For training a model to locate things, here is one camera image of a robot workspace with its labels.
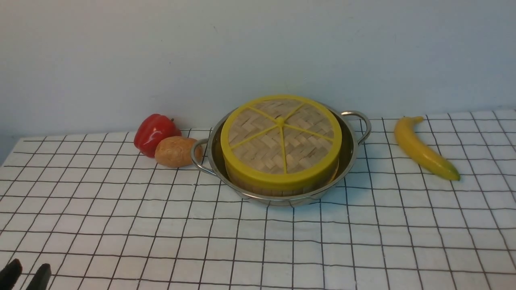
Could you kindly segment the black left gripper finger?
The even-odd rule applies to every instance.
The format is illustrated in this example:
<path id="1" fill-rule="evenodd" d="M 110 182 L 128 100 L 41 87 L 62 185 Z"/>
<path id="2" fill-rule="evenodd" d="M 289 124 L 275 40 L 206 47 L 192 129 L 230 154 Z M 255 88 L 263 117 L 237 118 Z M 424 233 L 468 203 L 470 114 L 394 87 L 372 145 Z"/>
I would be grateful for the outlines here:
<path id="1" fill-rule="evenodd" d="M 12 290 L 21 276 L 23 267 L 19 259 L 13 259 L 0 272 L 0 290 Z"/>
<path id="2" fill-rule="evenodd" d="M 27 285 L 26 290 L 46 290 L 51 276 L 52 270 L 50 264 L 42 264 Z"/>

